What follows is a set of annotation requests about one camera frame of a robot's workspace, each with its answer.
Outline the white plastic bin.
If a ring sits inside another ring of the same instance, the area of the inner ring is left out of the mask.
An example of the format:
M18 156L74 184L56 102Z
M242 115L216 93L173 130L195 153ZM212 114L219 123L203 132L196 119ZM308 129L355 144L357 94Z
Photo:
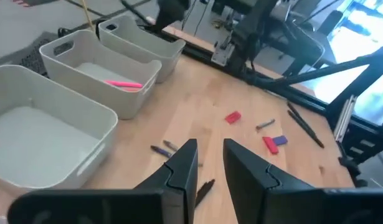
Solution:
M157 83L165 82L172 75L186 45L181 39L169 42L150 34L127 15L119 15L99 23L98 36L105 47L141 63L159 60L162 67Z
M21 190L81 187L108 155L118 117L19 65L0 66L0 181Z
M136 116L162 67L158 60L141 63L105 47L89 30L51 41L39 52L50 79L111 108L120 119ZM139 92L127 92L105 80L140 83L143 87Z

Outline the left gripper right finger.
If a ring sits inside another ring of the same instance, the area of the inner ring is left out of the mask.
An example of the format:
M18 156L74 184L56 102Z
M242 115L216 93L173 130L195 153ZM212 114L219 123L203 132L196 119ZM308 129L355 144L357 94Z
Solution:
M313 187L233 139L223 160L239 224L383 224L383 189Z

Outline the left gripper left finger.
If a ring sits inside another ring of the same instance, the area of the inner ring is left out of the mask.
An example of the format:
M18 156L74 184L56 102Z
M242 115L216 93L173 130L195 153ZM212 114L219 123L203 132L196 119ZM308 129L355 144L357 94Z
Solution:
M36 190L15 199L8 224L192 224L197 141L189 139L133 189Z

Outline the silver aluminium extrusion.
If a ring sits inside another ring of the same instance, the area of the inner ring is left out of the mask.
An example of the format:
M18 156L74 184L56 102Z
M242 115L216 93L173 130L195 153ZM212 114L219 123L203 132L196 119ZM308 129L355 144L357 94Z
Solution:
M333 132L335 141L337 142L343 141L345 133L348 129L349 122L351 120L352 112L354 111L356 100L357 97L351 95L351 97L345 101L345 104L341 110L341 114Z

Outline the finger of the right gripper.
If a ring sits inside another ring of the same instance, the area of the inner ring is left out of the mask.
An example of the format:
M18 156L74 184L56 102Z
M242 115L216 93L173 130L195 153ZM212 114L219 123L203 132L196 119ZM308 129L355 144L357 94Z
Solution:
M158 16L155 22L155 31L161 31L172 23L171 0L157 0L159 6Z
M190 8L190 0L174 0L174 22L182 21Z

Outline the grey crayon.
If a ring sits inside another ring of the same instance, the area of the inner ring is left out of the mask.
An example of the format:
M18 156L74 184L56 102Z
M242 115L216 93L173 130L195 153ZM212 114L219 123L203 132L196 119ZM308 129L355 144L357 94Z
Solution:
M178 149L179 149L175 144L173 144L173 143L171 143L170 141L167 141L167 140L163 140L163 144L166 147L168 147L170 150L172 150L172 151L178 151Z

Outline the red eraser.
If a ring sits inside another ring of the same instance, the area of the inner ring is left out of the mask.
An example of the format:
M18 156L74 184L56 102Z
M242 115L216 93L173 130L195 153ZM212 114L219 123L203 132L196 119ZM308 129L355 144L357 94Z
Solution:
M271 154L273 155L278 154L278 147L276 143L274 142L273 138L264 136L262 139Z
M241 114L238 112L238 111L234 111L232 112L231 114L228 114L226 117L225 117L225 120L226 122L228 122L229 124L233 124L235 122L237 122L240 118L241 118Z

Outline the black hazard striped mat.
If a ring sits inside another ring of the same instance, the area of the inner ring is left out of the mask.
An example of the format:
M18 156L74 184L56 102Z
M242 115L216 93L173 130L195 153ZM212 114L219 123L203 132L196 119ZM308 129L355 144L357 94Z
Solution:
M34 6L39 6L39 5L55 2L58 0L11 0L11 1L22 7L34 7Z

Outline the grey screw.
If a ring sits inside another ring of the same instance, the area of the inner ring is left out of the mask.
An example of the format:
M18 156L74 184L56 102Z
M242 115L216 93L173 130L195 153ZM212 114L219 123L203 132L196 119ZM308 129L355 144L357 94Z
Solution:
M267 126L273 124L274 122L275 122L275 119L271 119L271 120L266 121L266 122L264 122L264 123L260 123L260 124L256 125L255 129L256 129L257 131L259 131L259 130L261 130L261 129L263 129L263 128L265 128L265 127L267 127Z

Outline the dark grey pen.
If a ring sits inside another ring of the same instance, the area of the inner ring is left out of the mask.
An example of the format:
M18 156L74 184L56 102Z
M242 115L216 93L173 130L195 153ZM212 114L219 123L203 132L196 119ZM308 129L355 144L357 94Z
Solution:
M195 207L197 207L204 197L209 193L209 191L212 189L213 185L215 183L215 179L212 179L208 182L205 182L200 189L197 191L196 194L196 202L195 202Z

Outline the blue crayon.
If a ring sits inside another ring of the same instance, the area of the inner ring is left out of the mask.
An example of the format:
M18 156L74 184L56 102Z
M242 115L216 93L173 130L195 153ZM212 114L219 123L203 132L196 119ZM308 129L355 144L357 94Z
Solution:
M172 154L168 151L165 151L164 149L158 147L158 146L150 146L150 148L154 151L154 152L157 152L158 154L160 155L163 155L167 158L171 158L172 157Z

